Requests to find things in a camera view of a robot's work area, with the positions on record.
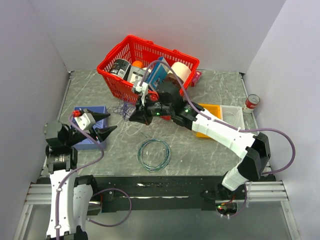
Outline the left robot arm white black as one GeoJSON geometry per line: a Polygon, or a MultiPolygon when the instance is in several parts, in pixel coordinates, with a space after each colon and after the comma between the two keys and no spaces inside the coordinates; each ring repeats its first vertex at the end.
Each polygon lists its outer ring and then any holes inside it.
{"type": "Polygon", "coordinates": [[[53,120],[43,127],[47,142],[46,166],[51,184],[50,219],[46,239],[88,239],[85,230],[87,211],[90,201],[98,197],[99,188],[92,175],[78,176],[78,151],[75,145],[90,139],[103,151],[100,143],[117,127],[98,128],[95,124],[109,116],[108,112],[94,112],[83,108],[73,111],[71,125],[53,120]]]}

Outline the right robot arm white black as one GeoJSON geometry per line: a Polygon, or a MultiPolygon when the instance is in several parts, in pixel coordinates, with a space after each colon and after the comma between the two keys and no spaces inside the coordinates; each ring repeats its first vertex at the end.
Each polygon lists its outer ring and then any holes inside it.
{"type": "Polygon", "coordinates": [[[131,122],[149,125],[153,117],[169,116],[174,123],[191,131],[204,134],[234,152],[240,162],[223,177],[218,193],[230,199],[236,189],[247,181],[258,181],[271,157],[268,137],[254,135],[232,128],[195,102],[188,102],[171,82],[163,82],[157,88],[158,100],[148,93],[148,84],[136,81],[132,91],[138,94],[131,122]]]}

